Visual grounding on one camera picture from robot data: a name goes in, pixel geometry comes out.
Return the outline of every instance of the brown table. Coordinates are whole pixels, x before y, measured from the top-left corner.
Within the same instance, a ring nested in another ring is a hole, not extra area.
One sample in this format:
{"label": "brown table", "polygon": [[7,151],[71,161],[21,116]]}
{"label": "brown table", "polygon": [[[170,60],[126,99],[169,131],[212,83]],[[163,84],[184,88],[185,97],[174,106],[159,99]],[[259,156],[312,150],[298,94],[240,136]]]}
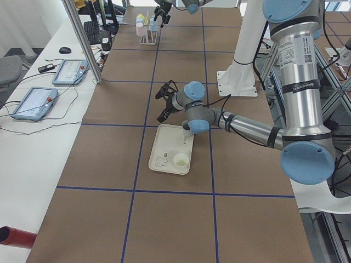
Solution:
{"label": "brown table", "polygon": [[[195,135],[187,175],[148,168],[157,90],[197,80],[217,100],[242,20],[235,8],[172,9],[146,47],[133,25],[146,10],[128,9],[27,262],[313,262],[279,151],[211,129]],[[226,110],[273,123],[264,92]]]}

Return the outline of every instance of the white table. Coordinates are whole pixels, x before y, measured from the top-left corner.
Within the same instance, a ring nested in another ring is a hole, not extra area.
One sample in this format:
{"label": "white table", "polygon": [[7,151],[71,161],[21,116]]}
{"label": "white table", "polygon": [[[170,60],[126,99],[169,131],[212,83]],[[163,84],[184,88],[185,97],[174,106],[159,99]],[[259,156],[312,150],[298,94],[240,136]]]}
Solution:
{"label": "white table", "polygon": [[[88,20],[89,16],[83,16],[82,21]],[[72,53],[60,54],[59,48],[63,46],[70,47]],[[38,74],[38,67],[51,63],[45,59],[58,58],[84,59],[82,48],[69,19],[66,19],[62,24],[25,77]],[[57,60],[52,63],[56,65],[60,62]],[[32,86],[54,87],[51,84],[53,76],[53,74],[44,74],[23,81],[8,101],[21,100]],[[67,87],[56,88],[59,89],[59,93],[67,89]],[[94,88],[93,74],[88,71],[83,81],[76,86],[78,98],[65,118],[34,123],[16,121],[7,116],[0,117],[0,125],[4,129],[30,133],[54,124],[80,122],[87,110]],[[75,96],[76,92],[70,88],[58,98],[46,117],[63,116]],[[10,112],[15,108],[15,106],[8,107]],[[6,114],[7,111],[3,107],[0,110],[0,115]],[[2,196],[0,226],[11,226],[34,233],[38,232],[79,128],[80,124],[70,124],[50,128],[33,135],[18,135],[0,130],[2,149],[0,158],[0,193]],[[29,249],[0,245],[0,262],[24,263],[29,252]]]}

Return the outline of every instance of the blue and white device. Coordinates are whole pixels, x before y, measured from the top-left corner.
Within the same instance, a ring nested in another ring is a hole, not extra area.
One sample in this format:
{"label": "blue and white device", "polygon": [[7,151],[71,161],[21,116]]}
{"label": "blue and white device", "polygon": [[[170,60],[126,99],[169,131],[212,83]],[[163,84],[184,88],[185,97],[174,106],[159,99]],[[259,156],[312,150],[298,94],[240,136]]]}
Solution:
{"label": "blue and white device", "polygon": [[56,88],[32,87],[18,104],[11,117],[40,121],[51,109],[58,94]]}
{"label": "blue and white device", "polygon": [[63,60],[52,83],[54,85],[79,84],[88,68],[86,60]]}

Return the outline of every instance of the keyboard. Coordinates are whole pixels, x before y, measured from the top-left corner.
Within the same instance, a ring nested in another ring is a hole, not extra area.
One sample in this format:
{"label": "keyboard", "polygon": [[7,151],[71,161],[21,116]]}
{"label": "keyboard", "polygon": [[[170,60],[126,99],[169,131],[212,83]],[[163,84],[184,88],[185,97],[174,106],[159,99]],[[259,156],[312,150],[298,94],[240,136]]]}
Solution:
{"label": "keyboard", "polygon": [[100,27],[97,21],[84,22],[84,31],[90,45],[100,44]]}

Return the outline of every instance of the computer mouse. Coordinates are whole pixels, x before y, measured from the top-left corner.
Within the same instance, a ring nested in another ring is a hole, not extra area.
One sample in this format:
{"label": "computer mouse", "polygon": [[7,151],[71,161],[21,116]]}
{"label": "computer mouse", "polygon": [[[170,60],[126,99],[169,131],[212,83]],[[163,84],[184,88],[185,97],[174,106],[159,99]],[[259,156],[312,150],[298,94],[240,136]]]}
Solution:
{"label": "computer mouse", "polygon": [[72,52],[72,50],[68,47],[62,47],[59,50],[60,54],[70,54]]}

